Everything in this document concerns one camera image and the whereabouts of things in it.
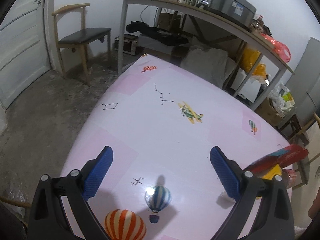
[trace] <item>white door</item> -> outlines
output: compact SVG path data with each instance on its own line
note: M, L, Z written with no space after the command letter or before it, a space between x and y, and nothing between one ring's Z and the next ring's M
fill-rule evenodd
M43 0L16 0L0 25L0 101L5 108L50 69Z

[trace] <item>rice cooker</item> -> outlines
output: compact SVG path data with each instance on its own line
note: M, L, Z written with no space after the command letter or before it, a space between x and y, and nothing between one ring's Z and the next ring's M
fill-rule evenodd
M210 0L206 9L245 29L248 29L256 13L256 8L246 0Z

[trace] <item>black chair seat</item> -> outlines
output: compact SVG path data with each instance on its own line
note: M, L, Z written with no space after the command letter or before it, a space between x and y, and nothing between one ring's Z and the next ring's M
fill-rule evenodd
M110 28L87 28L62 38L60 41L58 41L58 44L90 43L102 38L103 36L106 36L110 31Z

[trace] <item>metal screw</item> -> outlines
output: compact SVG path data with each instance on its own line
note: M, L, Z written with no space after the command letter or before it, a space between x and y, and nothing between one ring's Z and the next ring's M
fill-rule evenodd
M41 176L41 180L42 181L46 181L48 179L48 175L47 174L44 174Z
M71 171L71 172L70 172L70 175L71 175L72 177L78 176L78 175L79 175L79 170L73 170L73 171Z
M244 175L247 177L247 178L252 178L253 174L251 171L245 171L244 172Z
M276 175L275 177L276 177L277 181L281 181L282 180L282 177L280 175Z

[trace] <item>appliance label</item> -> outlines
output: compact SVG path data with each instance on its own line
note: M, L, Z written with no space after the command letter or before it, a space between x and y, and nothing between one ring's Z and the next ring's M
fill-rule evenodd
M237 4L236 9L235 9L235 14L241 16L243 13L243 7L240 4Z

